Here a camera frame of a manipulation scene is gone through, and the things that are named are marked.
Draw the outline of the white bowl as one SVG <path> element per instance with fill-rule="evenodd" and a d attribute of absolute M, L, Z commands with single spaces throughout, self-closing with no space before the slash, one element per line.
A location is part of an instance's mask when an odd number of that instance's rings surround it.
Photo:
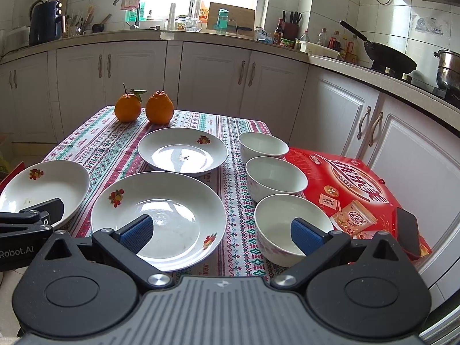
<path fill-rule="evenodd" d="M 264 133 L 247 132 L 239 135 L 242 162 L 247 163 L 254 157 L 274 157 L 282 159 L 289 151 L 288 145 L 281 139 Z"/>
<path fill-rule="evenodd" d="M 308 186 L 306 175 L 295 165 L 274 157 L 254 157 L 246 162 L 246 179 L 253 201 L 275 194 L 297 195 Z"/>
<path fill-rule="evenodd" d="M 257 245 L 262 255 L 275 265 L 291 267 L 305 258 L 291 237 L 291 223 L 297 217 L 325 233 L 334 230 L 323 210 L 295 195 L 270 195 L 256 205 Z"/>

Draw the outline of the large white fruit-print plate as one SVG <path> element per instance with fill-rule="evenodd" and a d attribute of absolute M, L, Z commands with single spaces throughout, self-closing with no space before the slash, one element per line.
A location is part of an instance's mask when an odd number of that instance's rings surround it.
<path fill-rule="evenodd" d="M 208 185 L 151 171 L 107 187 L 91 210 L 91 228 L 117 231 L 142 215 L 153 221 L 153 235 L 137 256 L 164 272 L 203 261 L 218 247 L 227 225 L 224 205 Z"/>

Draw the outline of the kitchen faucet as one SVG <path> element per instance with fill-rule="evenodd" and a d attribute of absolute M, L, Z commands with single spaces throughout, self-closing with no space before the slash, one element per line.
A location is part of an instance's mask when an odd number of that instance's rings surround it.
<path fill-rule="evenodd" d="M 113 6 L 121 3 L 120 9 L 122 11 L 130 11 L 136 13 L 136 19 L 134 23 L 128 23 L 131 30 L 139 29 L 139 13 L 140 13 L 140 0 L 114 0 Z"/>

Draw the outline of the red snack gift box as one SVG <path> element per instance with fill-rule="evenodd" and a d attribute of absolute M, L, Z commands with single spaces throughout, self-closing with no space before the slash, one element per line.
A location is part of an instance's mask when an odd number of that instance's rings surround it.
<path fill-rule="evenodd" d="M 329 217 L 333 227 L 354 239 L 367 240 L 379 231 L 395 239 L 398 200 L 361 160 L 291 148 L 285 159 L 307 177 L 302 195 Z M 420 258 L 432 250 L 419 232 Z"/>

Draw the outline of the patterned tablecloth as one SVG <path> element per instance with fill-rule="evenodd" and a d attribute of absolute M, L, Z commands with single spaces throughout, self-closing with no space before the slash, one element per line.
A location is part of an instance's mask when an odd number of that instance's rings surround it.
<path fill-rule="evenodd" d="M 217 170 L 201 177 L 201 181 L 216 191 L 227 214 L 227 226 L 216 251 L 195 266 L 174 274 L 245 277 L 258 276 L 269 280 L 283 272 L 262 256 L 256 241 L 253 218 L 255 204 L 251 200 L 246 171 L 239 151 L 239 135 L 246 132 L 269 133 L 264 122 L 205 114 L 176 111 L 172 127 L 198 129 L 217 136 L 227 147 L 226 161 Z M 150 170 L 138 153 L 139 141 L 158 129 L 145 115 L 133 123 L 121 123 L 112 106 L 105 107 L 90 117 L 73 133 L 59 143 L 46 160 L 71 160 L 83 165 L 91 176 L 89 191 L 76 215 L 65 228 L 73 237 L 91 234 L 90 218 L 99 195 L 115 181 L 128 175 Z"/>

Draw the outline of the orange with leaf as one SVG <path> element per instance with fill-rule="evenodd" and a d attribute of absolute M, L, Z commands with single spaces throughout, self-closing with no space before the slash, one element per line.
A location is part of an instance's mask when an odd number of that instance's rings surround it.
<path fill-rule="evenodd" d="M 141 96 L 147 92 L 142 89 L 127 89 L 124 87 L 124 94 L 117 100 L 115 104 L 115 117 L 123 123 L 135 122 L 142 109 Z"/>

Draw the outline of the bumpy orange without leaf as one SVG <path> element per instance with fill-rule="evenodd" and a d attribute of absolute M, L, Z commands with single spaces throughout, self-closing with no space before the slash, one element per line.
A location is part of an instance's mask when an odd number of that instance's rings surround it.
<path fill-rule="evenodd" d="M 164 90 L 158 90 L 147 100 L 145 113 L 150 123 L 167 125 L 174 114 L 174 104 Z"/>

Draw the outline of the black air fryer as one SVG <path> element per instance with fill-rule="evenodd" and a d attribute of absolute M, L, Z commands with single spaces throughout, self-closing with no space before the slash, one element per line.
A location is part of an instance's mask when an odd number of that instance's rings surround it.
<path fill-rule="evenodd" d="M 34 2 L 29 11 L 29 45 L 58 40 L 66 32 L 66 17 L 58 0 Z"/>

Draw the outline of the white rectangular container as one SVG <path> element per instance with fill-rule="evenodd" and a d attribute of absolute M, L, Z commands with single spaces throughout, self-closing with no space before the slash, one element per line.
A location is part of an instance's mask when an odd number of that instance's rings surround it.
<path fill-rule="evenodd" d="M 308 55 L 317 55 L 333 59 L 337 59 L 340 56 L 339 52 L 336 50 L 308 41 L 300 41 L 300 51 L 307 53 Z"/>

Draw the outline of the black wok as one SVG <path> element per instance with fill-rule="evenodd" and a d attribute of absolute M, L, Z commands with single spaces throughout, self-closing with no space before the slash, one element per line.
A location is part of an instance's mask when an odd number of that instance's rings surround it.
<path fill-rule="evenodd" d="M 363 41 L 364 48 L 368 57 L 373 60 L 373 66 L 378 65 L 384 69 L 390 68 L 395 72 L 404 74 L 410 74 L 416 69 L 416 62 L 413 61 L 409 56 L 387 45 L 369 41 L 364 34 L 360 33 L 356 28 L 344 20 L 340 20 L 339 23 L 346 30 L 356 34 L 356 36 Z"/>

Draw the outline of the dark soy sauce bottle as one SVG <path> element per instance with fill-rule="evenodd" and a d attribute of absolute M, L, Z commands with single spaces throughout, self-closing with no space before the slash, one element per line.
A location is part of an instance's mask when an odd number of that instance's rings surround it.
<path fill-rule="evenodd" d="M 282 18 L 280 18 L 277 22 L 277 27 L 274 31 L 273 34 L 273 44 L 274 45 L 280 45 L 282 36 L 283 36 L 283 28 L 284 28 L 284 21 Z"/>

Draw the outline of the steel stock pot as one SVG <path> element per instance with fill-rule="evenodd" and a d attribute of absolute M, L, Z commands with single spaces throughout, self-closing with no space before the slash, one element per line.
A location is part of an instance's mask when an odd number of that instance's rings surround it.
<path fill-rule="evenodd" d="M 459 94 L 460 54 L 441 49 L 433 53 L 438 58 L 436 81 L 440 89 Z"/>

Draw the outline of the knife block with knives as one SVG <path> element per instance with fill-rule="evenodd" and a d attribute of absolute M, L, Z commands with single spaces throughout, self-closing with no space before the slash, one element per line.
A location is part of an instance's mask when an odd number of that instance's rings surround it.
<path fill-rule="evenodd" d="M 295 41 L 299 33 L 299 23 L 302 20 L 302 14 L 295 11 L 286 15 L 283 12 L 283 38 Z"/>

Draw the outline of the wooden cutting board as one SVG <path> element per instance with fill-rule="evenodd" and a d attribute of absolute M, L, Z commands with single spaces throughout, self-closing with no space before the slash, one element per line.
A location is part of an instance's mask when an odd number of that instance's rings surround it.
<path fill-rule="evenodd" d="M 228 28 L 226 34 L 238 34 L 246 37 L 253 37 L 255 33 L 256 11 L 236 5 L 226 5 L 211 2 L 207 18 L 207 29 L 216 30 L 218 24 L 218 12 L 220 9 L 229 12 Z"/>

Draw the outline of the teal bottle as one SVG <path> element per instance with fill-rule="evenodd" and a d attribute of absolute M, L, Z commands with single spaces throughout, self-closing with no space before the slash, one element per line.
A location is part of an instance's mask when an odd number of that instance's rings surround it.
<path fill-rule="evenodd" d="M 229 22 L 229 10 L 227 9 L 219 9 L 218 10 L 218 18 L 216 22 L 216 31 L 218 33 L 226 32 L 228 28 Z"/>

